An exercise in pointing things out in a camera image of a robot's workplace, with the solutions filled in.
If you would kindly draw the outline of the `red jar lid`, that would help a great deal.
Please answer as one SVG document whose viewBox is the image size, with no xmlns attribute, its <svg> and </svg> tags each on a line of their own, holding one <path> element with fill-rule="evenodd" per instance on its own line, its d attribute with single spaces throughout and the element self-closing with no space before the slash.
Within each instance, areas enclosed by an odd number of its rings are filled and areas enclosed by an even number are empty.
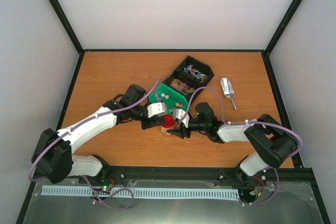
<svg viewBox="0 0 336 224">
<path fill-rule="evenodd" d="M 163 128 L 171 128 L 175 124 L 175 119 L 172 117 L 170 114 L 166 114 L 163 116 L 163 122 L 164 124 L 162 125 Z"/>
</svg>

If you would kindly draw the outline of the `black bin with lollipops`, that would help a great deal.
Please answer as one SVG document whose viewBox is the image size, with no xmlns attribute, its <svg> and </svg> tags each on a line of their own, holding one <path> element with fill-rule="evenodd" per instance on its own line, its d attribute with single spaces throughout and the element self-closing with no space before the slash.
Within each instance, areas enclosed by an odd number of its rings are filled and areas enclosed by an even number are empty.
<svg viewBox="0 0 336 224">
<path fill-rule="evenodd" d="M 209 65 L 190 55 L 186 56 L 176 67 L 176 70 L 185 73 L 190 79 L 196 81 L 198 87 L 207 86 L 214 77 L 214 73 Z"/>
</svg>

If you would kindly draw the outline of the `clear plastic jar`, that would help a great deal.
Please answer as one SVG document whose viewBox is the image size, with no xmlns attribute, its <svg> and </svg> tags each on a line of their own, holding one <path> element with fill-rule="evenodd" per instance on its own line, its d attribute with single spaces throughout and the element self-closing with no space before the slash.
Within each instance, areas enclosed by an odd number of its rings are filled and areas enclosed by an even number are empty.
<svg viewBox="0 0 336 224">
<path fill-rule="evenodd" d="M 174 129 L 174 126 L 171 126 L 171 127 L 162 126 L 161 127 L 161 133 L 165 137 L 172 136 L 173 134 L 170 133 L 170 130 L 173 130 L 173 129 Z"/>
</svg>

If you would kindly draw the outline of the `silver metal scoop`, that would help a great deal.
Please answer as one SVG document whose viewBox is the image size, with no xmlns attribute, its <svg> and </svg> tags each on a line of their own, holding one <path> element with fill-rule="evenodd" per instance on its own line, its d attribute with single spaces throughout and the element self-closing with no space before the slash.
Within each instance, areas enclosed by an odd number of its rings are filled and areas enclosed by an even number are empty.
<svg viewBox="0 0 336 224">
<path fill-rule="evenodd" d="M 227 78 L 221 78 L 220 83 L 223 89 L 224 96 L 231 100 L 234 110 L 237 110 L 237 106 L 233 99 L 235 93 L 234 93 L 234 89 L 233 89 L 231 82 Z"/>
</svg>

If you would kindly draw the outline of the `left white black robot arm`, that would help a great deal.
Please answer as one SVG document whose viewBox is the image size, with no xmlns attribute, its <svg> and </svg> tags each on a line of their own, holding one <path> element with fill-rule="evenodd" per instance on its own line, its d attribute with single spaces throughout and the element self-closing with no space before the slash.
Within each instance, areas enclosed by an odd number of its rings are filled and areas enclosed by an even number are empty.
<svg viewBox="0 0 336 224">
<path fill-rule="evenodd" d="M 67 177 L 91 177 L 95 183 L 104 183 L 109 177 L 109 164 L 99 155 L 75 155 L 84 143 L 101 132 L 117 125 L 139 121 L 142 129 L 150 129 L 164 124 L 167 106 L 161 100 L 151 103 L 153 90 L 147 92 L 132 84 L 125 94 L 119 94 L 107 101 L 95 113 L 64 129 L 42 132 L 33 153 L 28 178 L 34 181 L 34 172 L 57 184 Z"/>
</svg>

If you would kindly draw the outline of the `green plastic candy bin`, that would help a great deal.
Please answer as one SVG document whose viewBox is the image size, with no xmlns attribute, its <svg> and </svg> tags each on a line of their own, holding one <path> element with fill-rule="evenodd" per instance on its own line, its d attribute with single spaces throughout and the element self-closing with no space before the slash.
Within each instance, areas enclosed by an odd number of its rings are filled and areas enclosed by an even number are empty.
<svg viewBox="0 0 336 224">
<path fill-rule="evenodd" d="M 173 114 L 174 109 L 186 111 L 188 107 L 188 101 L 185 96 L 163 83 L 157 87 L 156 93 L 153 92 L 149 96 L 151 103 L 158 102 L 158 99 L 166 104 L 168 114 L 170 115 Z"/>
</svg>

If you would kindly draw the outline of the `black bin with popsicle candies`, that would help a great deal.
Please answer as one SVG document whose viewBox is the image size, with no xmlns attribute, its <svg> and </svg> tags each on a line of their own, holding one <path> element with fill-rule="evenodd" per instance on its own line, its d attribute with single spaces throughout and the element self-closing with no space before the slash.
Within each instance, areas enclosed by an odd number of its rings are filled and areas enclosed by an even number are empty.
<svg viewBox="0 0 336 224">
<path fill-rule="evenodd" d="M 174 70 L 163 83 L 181 94 L 187 102 L 190 102 L 194 91 L 202 86 L 202 83 L 196 77 L 184 71 L 177 70 Z"/>
</svg>

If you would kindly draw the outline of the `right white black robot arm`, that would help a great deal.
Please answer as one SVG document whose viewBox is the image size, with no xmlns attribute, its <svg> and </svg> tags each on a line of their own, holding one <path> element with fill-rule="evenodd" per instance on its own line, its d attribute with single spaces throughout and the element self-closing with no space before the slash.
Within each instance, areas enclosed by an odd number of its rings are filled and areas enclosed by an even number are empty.
<svg viewBox="0 0 336 224">
<path fill-rule="evenodd" d="M 196 117 L 176 109 L 172 118 L 179 128 L 168 133 L 179 138 L 189 138 L 192 132 L 200 132 L 214 143 L 249 142 L 254 153 L 245 157 L 235 167 L 236 180 L 248 184 L 252 177 L 267 168 L 278 168 L 302 148 L 302 139 L 292 130 L 281 126 L 269 114 L 243 122 L 223 122 L 217 119 L 208 103 L 199 103 Z"/>
</svg>

